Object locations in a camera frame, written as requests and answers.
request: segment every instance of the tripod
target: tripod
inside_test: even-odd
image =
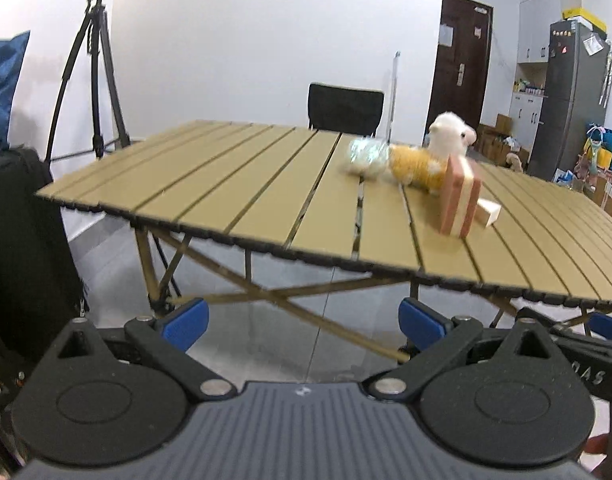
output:
[[[113,56],[110,49],[110,35],[108,33],[108,16],[106,14],[106,6],[102,0],[87,0],[86,14],[84,15],[84,21],[81,24],[80,31],[78,31],[75,41],[68,54],[68,60],[64,68],[64,74],[62,75],[62,84],[60,86],[60,92],[57,95],[57,103],[55,104],[55,110],[52,115],[51,131],[48,137],[48,147],[46,148],[46,158],[44,163],[50,166],[51,160],[64,160],[65,158],[72,158],[74,156],[85,155],[86,153],[95,153],[97,158],[104,156],[105,150],[113,143],[119,140],[122,148],[129,146],[131,139],[126,132],[126,125],[124,124],[124,117],[122,116],[122,109],[119,105],[119,96],[117,94],[117,85],[115,83],[115,70],[113,68]],[[93,112],[93,148],[92,150],[84,150],[83,152],[70,153],[69,155],[52,157],[52,147],[55,140],[55,131],[57,130],[57,121],[59,120],[60,110],[62,108],[62,101],[64,100],[64,94],[68,80],[72,75],[73,68],[75,67],[75,61],[80,52],[81,44],[84,38],[88,35],[86,50],[91,55],[91,68],[90,68],[90,85],[91,85],[91,96],[92,96],[92,112]],[[113,117],[115,118],[115,124],[117,126],[118,137],[108,143],[104,143],[104,138],[101,134],[101,127],[99,121],[99,44],[101,42],[102,54],[104,57],[104,68],[106,70],[106,80],[108,82],[108,91],[110,93],[111,108],[113,110]]]

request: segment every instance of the wooden slat tabletop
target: wooden slat tabletop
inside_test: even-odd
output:
[[[482,196],[503,206],[498,221],[475,223],[465,240],[445,237],[437,197],[345,172],[355,138],[195,121],[38,194],[319,265],[551,304],[612,304],[612,218],[585,196],[482,165]]]

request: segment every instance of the brown door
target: brown door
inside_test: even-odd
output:
[[[471,0],[443,0],[428,127],[437,115],[454,112],[472,128],[484,105],[492,7]]]

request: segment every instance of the white pole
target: white pole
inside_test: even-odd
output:
[[[392,121],[395,118],[395,99],[397,98],[397,71],[399,70],[399,58],[401,51],[397,51],[392,62],[392,93],[390,95],[390,113],[388,114],[388,135],[387,142],[390,143],[392,137]]]

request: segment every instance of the blue gripper pad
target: blue gripper pad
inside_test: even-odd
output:
[[[165,325],[161,329],[161,336],[182,352],[186,352],[206,332],[208,320],[208,303],[198,298],[162,320]]]
[[[588,327],[593,332],[612,341],[612,317],[593,312],[588,320]]]
[[[399,330],[419,350],[425,350],[452,329],[452,322],[419,300],[406,298],[399,305]]]

